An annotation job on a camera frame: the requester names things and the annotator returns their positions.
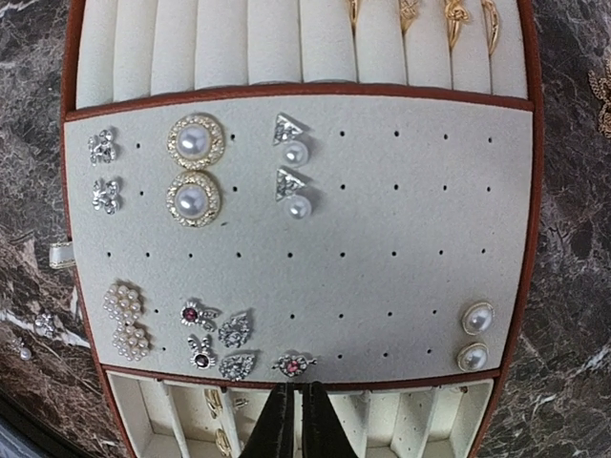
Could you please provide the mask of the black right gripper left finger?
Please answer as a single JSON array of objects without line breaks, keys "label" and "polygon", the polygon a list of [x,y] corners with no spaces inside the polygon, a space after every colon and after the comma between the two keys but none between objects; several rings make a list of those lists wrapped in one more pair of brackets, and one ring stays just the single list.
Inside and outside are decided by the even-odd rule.
[{"label": "black right gripper left finger", "polygon": [[289,383],[270,391],[240,458],[289,456]]}]

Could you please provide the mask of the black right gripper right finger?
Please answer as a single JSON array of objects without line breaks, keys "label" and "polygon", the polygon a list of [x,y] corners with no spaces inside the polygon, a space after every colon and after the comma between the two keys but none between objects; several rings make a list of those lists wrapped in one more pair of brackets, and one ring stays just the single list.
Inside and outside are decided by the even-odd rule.
[{"label": "black right gripper right finger", "polygon": [[322,383],[305,386],[302,413],[305,458],[357,458]]}]

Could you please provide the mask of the pink stone silver earring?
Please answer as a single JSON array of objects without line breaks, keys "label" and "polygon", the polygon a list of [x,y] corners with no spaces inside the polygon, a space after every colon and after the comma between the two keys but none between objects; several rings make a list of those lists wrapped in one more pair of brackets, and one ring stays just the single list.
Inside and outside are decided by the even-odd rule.
[{"label": "pink stone silver earring", "polygon": [[308,358],[304,354],[284,354],[272,365],[273,370],[281,372],[287,378],[296,378],[304,375],[317,360]]}]

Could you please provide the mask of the brown jewelry display tray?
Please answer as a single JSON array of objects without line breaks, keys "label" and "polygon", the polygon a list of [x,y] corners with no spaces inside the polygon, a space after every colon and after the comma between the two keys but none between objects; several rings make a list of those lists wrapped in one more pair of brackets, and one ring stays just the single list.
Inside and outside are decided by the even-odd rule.
[{"label": "brown jewelry display tray", "polygon": [[[302,400],[320,382],[357,457],[474,457],[507,376],[537,244],[542,93],[528,1],[74,1],[62,81],[62,175],[69,242],[105,397],[131,457],[240,457],[270,391],[289,383],[289,452],[302,453]],[[307,127],[310,159],[284,163],[276,115]],[[191,114],[222,125],[204,170],[221,211],[183,227],[166,207],[187,170],[168,154]],[[116,160],[90,161],[111,129]],[[307,183],[296,220],[275,199],[279,168]],[[119,210],[92,205],[117,180]],[[103,309],[135,289],[150,353],[113,347]],[[186,326],[188,300],[221,311]],[[471,336],[464,312],[488,302]],[[250,310],[246,345],[219,327]],[[200,370],[187,338],[209,335]],[[481,371],[456,363],[489,350]],[[221,360],[253,353],[225,380]],[[304,375],[284,354],[317,360]]]}]

